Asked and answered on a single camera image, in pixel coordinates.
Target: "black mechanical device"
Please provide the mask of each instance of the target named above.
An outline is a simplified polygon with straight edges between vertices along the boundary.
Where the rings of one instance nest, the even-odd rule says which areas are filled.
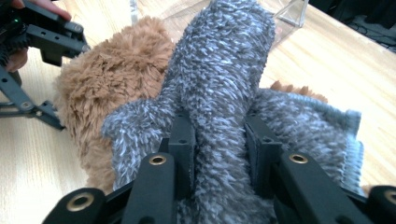
[[[11,0],[0,0],[0,90],[9,102],[0,102],[0,119],[10,117],[37,118],[48,125],[63,129],[50,101],[35,105],[21,88],[18,71],[5,70],[9,55],[29,47],[40,49],[42,61],[62,65],[62,57],[73,58],[88,51],[83,27],[66,21],[24,0],[25,7],[10,6]]]
[[[378,186],[362,197],[336,186],[309,155],[282,151],[254,114],[247,116],[245,129],[251,184],[258,195],[274,200],[274,223],[396,223],[395,187]],[[189,115],[179,110],[170,138],[142,160],[134,182],[107,196],[99,189],[73,191],[43,223],[177,223],[177,200],[194,189],[194,150]]]

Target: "gray fabric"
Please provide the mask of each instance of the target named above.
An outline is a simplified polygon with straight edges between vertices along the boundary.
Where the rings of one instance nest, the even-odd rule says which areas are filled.
[[[244,117],[253,111],[285,149],[309,152],[335,181],[356,189],[361,158],[350,159],[356,154],[346,147],[356,146],[358,128],[350,127],[347,114],[333,116],[326,106],[258,88],[274,30],[271,15],[253,0],[213,1],[198,14],[177,43],[160,95],[122,105],[105,119],[114,189],[134,180],[141,160],[169,137],[179,104],[190,112],[198,151],[196,189],[178,203],[179,223],[268,223],[274,215],[272,202],[255,195],[249,184]],[[359,118],[351,123],[359,126]]]

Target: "wooden table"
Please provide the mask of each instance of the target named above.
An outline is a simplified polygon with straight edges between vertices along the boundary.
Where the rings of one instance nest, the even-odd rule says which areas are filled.
[[[139,16],[162,15],[180,0],[138,1]],[[63,0],[94,46],[131,24],[129,0]],[[60,68],[38,50],[21,70],[23,88],[41,104],[52,100]],[[309,86],[341,109],[362,112],[365,146],[361,184],[396,185],[396,55],[313,7],[305,24],[269,55],[261,87],[274,81]],[[77,150],[68,133],[36,119],[0,119],[0,223],[40,223],[67,193],[84,187]]]

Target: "transparent plastic box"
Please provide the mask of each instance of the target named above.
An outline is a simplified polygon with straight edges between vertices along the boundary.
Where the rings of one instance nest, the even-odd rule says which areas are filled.
[[[163,19],[169,35],[177,42],[189,22],[209,5],[210,0],[182,0],[169,7],[159,17]],[[274,15],[276,39],[273,48],[296,29],[303,27],[308,0],[258,0]]]

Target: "brown fur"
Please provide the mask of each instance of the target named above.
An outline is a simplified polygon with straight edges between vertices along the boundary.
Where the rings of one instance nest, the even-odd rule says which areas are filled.
[[[112,191],[111,143],[101,136],[103,120],[119,105],[159,93],[173,49],[162,22],[144,18],[64,65],[54,105],[78,146],[88,187]]]
[[[323,103],[328,103],[328,100],[325,96],[312,92],[307,86],[295,88],[293,85],[282,85],[279,81],[276,81],[274,84],[272,84],[270,89],[275,91],[294,92],[320,100]]]

